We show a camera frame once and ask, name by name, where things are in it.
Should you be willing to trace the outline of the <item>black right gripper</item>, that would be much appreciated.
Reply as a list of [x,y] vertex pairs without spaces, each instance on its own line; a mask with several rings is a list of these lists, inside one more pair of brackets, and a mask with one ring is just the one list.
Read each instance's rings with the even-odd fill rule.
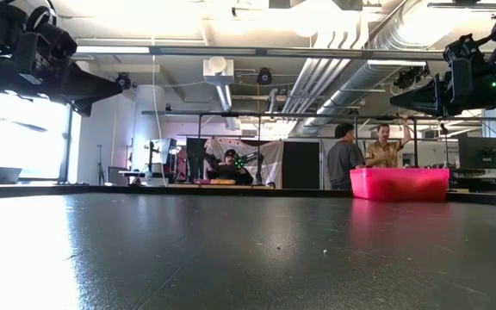
[[491,74],[496,66],[480,50],[481,41],[465,34],[449,43],[443,51],[443,59],[449,70],[444,76],[446,83],[441,98],[442,81],[438,74],[426,85],[415,90],[392,96],[389,103],[395,107],[425,115],[459,115],[468,108],[468,99],[477,90],[474,83]]

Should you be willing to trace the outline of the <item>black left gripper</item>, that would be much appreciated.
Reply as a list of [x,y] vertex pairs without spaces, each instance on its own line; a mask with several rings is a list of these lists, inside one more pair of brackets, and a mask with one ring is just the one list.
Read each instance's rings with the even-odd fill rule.
[[49,22],[27,22],[13,52],[19,96],[61,96],[81,116],[90,116],[95,102],[119,95],[122,87],[73,64],[77,43]]

